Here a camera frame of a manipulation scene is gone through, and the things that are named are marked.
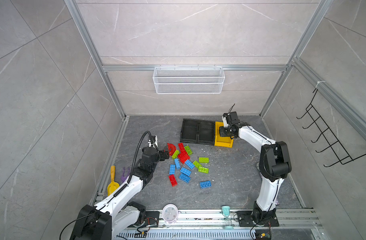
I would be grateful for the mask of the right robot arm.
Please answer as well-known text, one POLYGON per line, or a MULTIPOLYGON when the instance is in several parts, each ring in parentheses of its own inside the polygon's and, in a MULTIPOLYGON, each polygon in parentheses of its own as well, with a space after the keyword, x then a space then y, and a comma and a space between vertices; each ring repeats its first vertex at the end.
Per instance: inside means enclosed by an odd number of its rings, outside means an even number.
POLYGON ((252 211, 253 222, 264 225, 275 217, 276 200, 280 187, 292 171, 288 146, 256 131, 250 124, 241 122, 237 112, 224 113, 223 126, 219 128, 221 137, 240 138, 260 152, 258 163, 262 184, 252 211))

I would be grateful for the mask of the blue lego thin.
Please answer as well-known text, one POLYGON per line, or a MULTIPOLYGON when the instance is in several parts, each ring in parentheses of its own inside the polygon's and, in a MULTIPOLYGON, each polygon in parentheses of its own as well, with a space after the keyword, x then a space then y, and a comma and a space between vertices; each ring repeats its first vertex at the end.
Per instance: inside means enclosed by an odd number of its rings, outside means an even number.
POLYGON ((181 165, 180 165, 180 161, 179 161, 179 159, 178 159, 178 158, 176 158, 176 159, 175 159, 175 164, 176 164, 176 168, 177 168, 178 170, 180 170, 180 169, 181 169, 181 165))

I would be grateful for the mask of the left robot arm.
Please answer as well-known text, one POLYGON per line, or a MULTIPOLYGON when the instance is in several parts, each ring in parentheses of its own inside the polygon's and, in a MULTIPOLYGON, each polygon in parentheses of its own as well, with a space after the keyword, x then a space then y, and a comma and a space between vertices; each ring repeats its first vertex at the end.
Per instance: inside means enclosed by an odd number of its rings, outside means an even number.
POLYGON ((135 224, 144 207, 128 203, 151 181, 158 162, 169 158, 167 146, 163 150, 157 150, 155 146, 144 147, 139 165, 132 168, 132 173, 118 189, 96 205, 85 205, 79 211, 70 239, 111 240, 135 224))

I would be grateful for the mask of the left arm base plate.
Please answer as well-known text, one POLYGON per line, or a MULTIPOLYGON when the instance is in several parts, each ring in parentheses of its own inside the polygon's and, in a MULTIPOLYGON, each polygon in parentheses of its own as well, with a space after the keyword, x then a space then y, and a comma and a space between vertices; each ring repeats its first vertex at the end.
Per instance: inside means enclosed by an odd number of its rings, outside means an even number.
POLYGON ((131 227, 139 228, 139 227, 147 227, 149 225, 151 227, 157 227, 159 225, 160 212, 159 211, 146 211, 144 213, 140 213, 140 216, 134 225, 131 227))

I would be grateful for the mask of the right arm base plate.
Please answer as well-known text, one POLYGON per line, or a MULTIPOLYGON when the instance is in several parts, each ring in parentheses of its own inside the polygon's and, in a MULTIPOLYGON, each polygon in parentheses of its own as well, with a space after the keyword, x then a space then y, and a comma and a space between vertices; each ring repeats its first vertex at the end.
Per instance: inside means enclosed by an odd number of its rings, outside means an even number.
POLYGON ((270 212, 268 215, 254 213, 253 211, 237 211, 236 220, 240 227, 278 227, 279 222, 276 213, 270 212))

